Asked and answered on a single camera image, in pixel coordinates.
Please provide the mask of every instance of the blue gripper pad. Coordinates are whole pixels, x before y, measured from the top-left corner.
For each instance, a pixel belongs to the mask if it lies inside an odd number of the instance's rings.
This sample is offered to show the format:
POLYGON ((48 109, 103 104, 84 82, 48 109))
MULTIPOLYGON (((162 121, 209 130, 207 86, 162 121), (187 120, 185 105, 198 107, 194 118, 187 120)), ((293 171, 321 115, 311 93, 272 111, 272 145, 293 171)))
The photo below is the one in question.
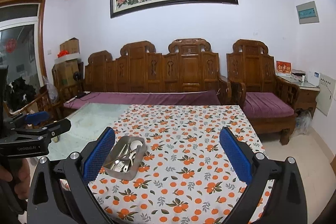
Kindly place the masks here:
POLYGON ((40 122, 44 122, 49 119, 49 113, 46 111, 40 111, 33 114, 28 114, 25 118, 26 124, 33 124, 37 126, 40 122))
POLYGON ((102 138, 96 142, 96 146, 83 164, 83 181, 88 184, 96 179, 108 154, 114 146, 116 135, 112 128, 109 128, 102 138))
POLYGON ((219 134, 219 143, 227 155, 239 180, 249 185, 252 181, 252 167, 243 151, 236 143, 236 138, 228 128, 223 128, 219 134))

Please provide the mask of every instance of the plastic bag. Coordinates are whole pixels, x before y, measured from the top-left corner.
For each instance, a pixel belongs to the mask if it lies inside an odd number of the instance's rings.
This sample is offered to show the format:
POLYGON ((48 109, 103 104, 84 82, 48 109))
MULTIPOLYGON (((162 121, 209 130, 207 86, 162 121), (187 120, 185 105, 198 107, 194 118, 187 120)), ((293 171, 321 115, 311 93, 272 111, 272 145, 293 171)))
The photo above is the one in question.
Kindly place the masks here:
POLYGON ((47 86, 51 103, 56 103, 58 100, 57 88, 49 82, 47 77, 43 76, 43 82, 47 86))
POLYGON ((309 133, 308 129, 311 124, 311 115, 309 110, 301 112, 301 114, 295 118, 295 121, 296 125, 291 137, 295 137, 301 134, 306 135, 309 133))

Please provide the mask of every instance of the electrical panel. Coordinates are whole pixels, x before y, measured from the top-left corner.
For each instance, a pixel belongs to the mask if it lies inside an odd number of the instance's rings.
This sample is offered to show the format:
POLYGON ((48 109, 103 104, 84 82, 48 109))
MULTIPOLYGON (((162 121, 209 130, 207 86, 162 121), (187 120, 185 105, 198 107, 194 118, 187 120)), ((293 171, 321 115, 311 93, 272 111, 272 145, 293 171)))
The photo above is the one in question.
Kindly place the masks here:
POLYGON ((334 99, 336 80, 327 76, 320 74, 320 93, 316 97, 317 108, 326 116, 328 115, 331 102, 334 99))

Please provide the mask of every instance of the orange print tablecloth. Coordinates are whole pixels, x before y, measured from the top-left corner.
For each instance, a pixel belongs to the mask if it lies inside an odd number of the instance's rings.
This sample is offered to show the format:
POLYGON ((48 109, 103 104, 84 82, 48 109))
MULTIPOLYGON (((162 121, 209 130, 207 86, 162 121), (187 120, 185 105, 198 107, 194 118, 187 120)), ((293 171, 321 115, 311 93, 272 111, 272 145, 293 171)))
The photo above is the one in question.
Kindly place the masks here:
MULTIPOLYGON (((221 223, 245 190, 221 145, 228 126, 254 152, 264 153, 239 106, 131 105, 114 124, 117 139, 143 137, 147 152, 132 181, 101 170, 89 187, 105 212, 118 222, 221 223)), ((251 222, 263 211, 269 181, 251 222)))

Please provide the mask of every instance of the metal screw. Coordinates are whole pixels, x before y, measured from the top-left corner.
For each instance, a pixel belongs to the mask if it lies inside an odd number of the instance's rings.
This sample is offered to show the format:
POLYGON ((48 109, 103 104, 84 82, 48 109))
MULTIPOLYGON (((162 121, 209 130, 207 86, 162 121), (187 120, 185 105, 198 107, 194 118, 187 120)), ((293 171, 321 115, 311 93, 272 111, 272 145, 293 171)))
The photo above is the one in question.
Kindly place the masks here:
POLYGON ((295 159, 293 157, 289 157, 287 160, 288 160, 288 162, 290 164, 294 164, 295 163, 295 159))
POLYGON ((263 160, 265 158, 265 155, 263 153, 256 153, 255 157, 258 159, 258 160, 263 160))
POLYGON ((42 157, 42 158, 40 158, 40 163, 45 163, 47 161, 47 157, 42 157))
POLYGON ((78 152, 73 152, 71 155, 70 155, 70 158, 75 160, 76 158, 79 157, 79 153, 78 152))

